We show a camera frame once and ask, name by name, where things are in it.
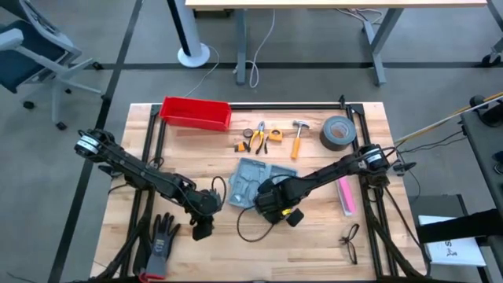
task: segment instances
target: gray plastic tray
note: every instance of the gray plastic tray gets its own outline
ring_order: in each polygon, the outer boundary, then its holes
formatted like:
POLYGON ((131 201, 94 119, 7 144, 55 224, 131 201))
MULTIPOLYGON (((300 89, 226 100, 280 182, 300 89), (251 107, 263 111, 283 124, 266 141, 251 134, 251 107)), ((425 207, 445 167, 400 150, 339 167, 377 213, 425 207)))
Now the gray plastic tray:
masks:
MULTIPOLYGON (((266 179, 277 175, 297 176, 297 170, 261 161, 241 158, 236 171, 230 176, 231 188, 229 203, 240 208, 253 206, 258 188, 266 179)), ((274 183, 279 183, 287 177, 277 177, 274 183)))

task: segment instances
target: glove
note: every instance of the glove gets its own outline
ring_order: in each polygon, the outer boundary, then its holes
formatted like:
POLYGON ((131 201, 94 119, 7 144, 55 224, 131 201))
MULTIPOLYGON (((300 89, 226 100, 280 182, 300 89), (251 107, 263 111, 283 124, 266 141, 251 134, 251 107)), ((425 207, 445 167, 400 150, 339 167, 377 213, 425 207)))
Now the glove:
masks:
POLYGON ((153 227, 152 254, 145 270, 145 277, 148 279, 164 279, 166 276, 166 261, 171 253, 174 236, 180 229, 180 224, 177 224, 170 231, 173 219, 174 216, 170 216, 169 213, 164 215, 162 222, 160 215, 156 216, 153 227))

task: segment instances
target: red plastic bin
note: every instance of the red plastic bin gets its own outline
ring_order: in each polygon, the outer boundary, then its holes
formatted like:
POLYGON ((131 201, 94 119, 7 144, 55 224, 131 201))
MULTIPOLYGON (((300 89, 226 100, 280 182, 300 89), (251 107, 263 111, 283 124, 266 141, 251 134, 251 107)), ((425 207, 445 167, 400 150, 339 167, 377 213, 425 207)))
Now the red plastic bin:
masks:
POLYGON ((165 97, 159 116, 174 126, 226 131, 231 113, 229 103, 223 101, 165 97))

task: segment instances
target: orange hammer handle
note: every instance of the orange hammer handle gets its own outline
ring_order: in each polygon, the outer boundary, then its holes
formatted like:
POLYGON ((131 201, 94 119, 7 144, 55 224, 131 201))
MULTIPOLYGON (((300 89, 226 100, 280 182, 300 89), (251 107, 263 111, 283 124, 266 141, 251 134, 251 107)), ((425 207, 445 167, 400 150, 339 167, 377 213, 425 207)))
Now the orange hammer handle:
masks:
POLYGON ((297 155, 299 155, 299 146, 300 146, 300 138, 297 137, 295 141, 293 142, 293 149, 292 149, 292 159, 297 159, 297 155))

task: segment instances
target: hammer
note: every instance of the hammer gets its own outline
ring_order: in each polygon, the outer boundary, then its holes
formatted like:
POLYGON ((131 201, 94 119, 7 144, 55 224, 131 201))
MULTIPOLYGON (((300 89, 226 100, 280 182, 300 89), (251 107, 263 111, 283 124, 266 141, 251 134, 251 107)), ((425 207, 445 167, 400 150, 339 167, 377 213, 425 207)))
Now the hammer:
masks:
POLYGON ((294 126, 298 126, 299 130, 297 131, 297 138, 293 142, 293 150, 292 150, 292 159, 297 159, 297 155, 299 153, 299 146, 300 146, 300 131, 302 130, 302 127, 306 127, 309 129, 309 125, 306 122, 303 121, 293 121, 294 126))

